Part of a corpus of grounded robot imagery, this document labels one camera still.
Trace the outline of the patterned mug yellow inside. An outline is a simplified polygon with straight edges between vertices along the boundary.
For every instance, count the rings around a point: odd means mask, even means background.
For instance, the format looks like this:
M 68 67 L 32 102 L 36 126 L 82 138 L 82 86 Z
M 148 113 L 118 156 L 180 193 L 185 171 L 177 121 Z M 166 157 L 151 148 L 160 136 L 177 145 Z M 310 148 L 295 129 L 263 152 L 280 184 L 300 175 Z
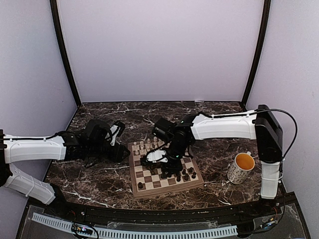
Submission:
M 227 171 L 227 178 L 233 184 L 243 183 L 255 167 L 251 152 L 238 153 Z

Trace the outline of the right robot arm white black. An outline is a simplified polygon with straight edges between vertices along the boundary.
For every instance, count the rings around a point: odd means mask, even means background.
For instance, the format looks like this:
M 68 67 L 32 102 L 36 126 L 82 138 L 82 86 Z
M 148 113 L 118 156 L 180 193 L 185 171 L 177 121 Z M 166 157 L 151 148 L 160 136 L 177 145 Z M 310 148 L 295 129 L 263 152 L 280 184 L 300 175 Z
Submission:
M 153 135 L 168 143 L 165 149 L 153 149 L 146 162 L 160 163 L 164 172 L 175 174 L 182 170 L 181 158 L 197 140 L 210 138 L 246 138 L 257 141 L 258 157 L 262 164 L 261 200 L 254 211 L 265 216 L 274 207 L 280 180 L 283 156 L 283 130 L 266 105 L 256 110 L 237 114 L 186 115 L 179 122 L 161 118 L 155 124 Z

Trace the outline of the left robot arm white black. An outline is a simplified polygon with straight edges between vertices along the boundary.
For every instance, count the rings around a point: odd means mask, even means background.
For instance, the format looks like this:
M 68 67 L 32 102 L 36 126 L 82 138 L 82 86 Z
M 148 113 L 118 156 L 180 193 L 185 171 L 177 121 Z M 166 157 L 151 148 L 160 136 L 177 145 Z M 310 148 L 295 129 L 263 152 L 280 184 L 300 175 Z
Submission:
M 84 129 L 60 131 L 52 136 L 20 137 L 0 134 L 0 185 L 14 189 L 27 197 L 50 205 L 59 217 L 70 213 L 70 205 L 60 188 L 44 183 L 18 169 L 14 163 L 27 160 L 87 160 L 87 165 L 106 158 L 122 162 L 130 151 L 116 141 L 125 129 L 125 124 L 116 121 L 113 125 L 99 119 L 90 120 Z

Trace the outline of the black front rail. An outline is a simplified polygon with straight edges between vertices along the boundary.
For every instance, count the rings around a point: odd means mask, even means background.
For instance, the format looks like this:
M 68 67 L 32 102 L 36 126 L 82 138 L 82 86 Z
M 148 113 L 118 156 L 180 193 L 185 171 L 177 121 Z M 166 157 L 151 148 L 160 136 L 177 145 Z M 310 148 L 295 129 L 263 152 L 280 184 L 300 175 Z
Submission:
M 125 210 L 67 203 L 73 212 L 64 219 L 77 222 L 106 225 L 110 222 L 179 224 L 217 221 L 221 224 L 250 222 L 258 217 L 279 215 L 284 205 L 283 197 L 274 200 L 260 199 L 238 205 L 193 210 Z

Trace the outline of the left black frame post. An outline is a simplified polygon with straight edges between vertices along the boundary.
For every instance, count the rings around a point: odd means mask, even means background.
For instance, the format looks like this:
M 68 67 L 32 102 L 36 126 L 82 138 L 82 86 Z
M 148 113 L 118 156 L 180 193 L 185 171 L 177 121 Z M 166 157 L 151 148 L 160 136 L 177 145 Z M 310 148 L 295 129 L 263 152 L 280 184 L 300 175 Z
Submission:
M 82 103 L 81 103 L 80 96 L 75 84 L 75 80 L 73 77 L 71 65 L 69 62 L 69 58 L 68 58 L 68 54 L 67 54 L 67 50 L 66 50 L 66 46 L 64 42 L 62 26 L 61 26 L 60 17 L 59 17 L 58 2 L 57 0 L 50 0 L 49 2 L 50 2 L 50 8 L 51 8 L 51 14 L 52 14 L 52 20 L 53 20 L 54 30 L 56 34 L 56 39 L 57 39 L 63 67 L 65 70 L 65 74 L 66 74 L 68 84 L 69 84 L 73 99 L 75 101 L 75 104 L 77 107 L 80 107 Z

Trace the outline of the black frame post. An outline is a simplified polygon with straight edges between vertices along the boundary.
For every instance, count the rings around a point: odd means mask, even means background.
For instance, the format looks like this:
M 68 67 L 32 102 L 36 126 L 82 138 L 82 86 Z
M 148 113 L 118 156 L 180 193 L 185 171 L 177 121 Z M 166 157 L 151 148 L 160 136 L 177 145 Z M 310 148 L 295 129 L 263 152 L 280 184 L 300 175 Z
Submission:
M 257 39 L 257 43 L 256 43 L 256 49 L 255 49 L 250 73 L 248 76 L 247 84 L 245 87 L 245 91 L 244 91 L 244 94 L 243 94 L 243 97 L 241 100 L 241 103 L 244 106 L 247 105 L 247 102 L 248 102 L 248 99 L 249 99 L 249 96 L 251 94 L 251 90 L 252 90 L 252 87 L 254 84 L 258 65 L 260 62 L 260 58 L 261 58 L 261 54 L 262 54 L 262 50 L 263 50 L 263 45 L 264 45 L 264 40 L 265 40 L 265 36 L 266 36 L 266 31 L 267 31 L 267 26 L 268 26 L 270 8 L 271 8 L 271 0 L 264 0 L 260 29 L 259 29 L 258 39 Z
M 51 14 L 52 14 L 52 20 L 53 20 L 54 30 L 56 34 L 56 39 L 57 39 L 63 67 L 65 70 L 65 74 L 66 74 L 68 84 L 69 84 L 73 99 L 75 101 L 75 104 L 77 107 L 80 107 L 82 103 L 81 103 L 80 96 L 75 84 L 75 80 L 73 77 L 71 65 L 69 62 L 69 58 L 68 58 L 68 54 L 67 54 L 67 50 L 66 50 L 66 46 L 64 42 L 62 26 L 61 26 L 60 17 L 59 17 L 58 2 L 57 0 L 50 0 L 49 2 L 50 2 L 50 8 L 51 8 Z

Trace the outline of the right black frame post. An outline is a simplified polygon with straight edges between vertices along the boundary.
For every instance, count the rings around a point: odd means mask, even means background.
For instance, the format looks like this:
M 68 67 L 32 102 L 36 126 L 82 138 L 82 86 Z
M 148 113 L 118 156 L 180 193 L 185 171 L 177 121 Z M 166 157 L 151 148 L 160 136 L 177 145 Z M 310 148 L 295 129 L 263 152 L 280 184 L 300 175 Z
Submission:
M 241 100 L 241 103 L 244 106 L 247 105 L 247 102 L 248 102 L 248 99 L 249 99 L 249 96 L 251 94 L 251 90 L 252 90 L 252 87 L 254 84 L 258 65 L 260 62 L 260 58 L 261 58 L 261 54 L 262 54 L 262 50 L 263 50 L 263 45 L 264 45 L 264 40 L 265 40 L 265 36 L 266 36 L 266 31 L 267 31 L 267 26 L 268 26 L 270 8 L 271 8 L 271 0 L 264 0 L 260 29 L 259 29 L 258 39 L 257 39 L 257 43 L 256 43 L 256 49 L 255 49 L 250 73 L 248 76 L 247 84 L 245 87 L 245 91 L 244 91 L 244 94 L 243 94 L 243 97 Z

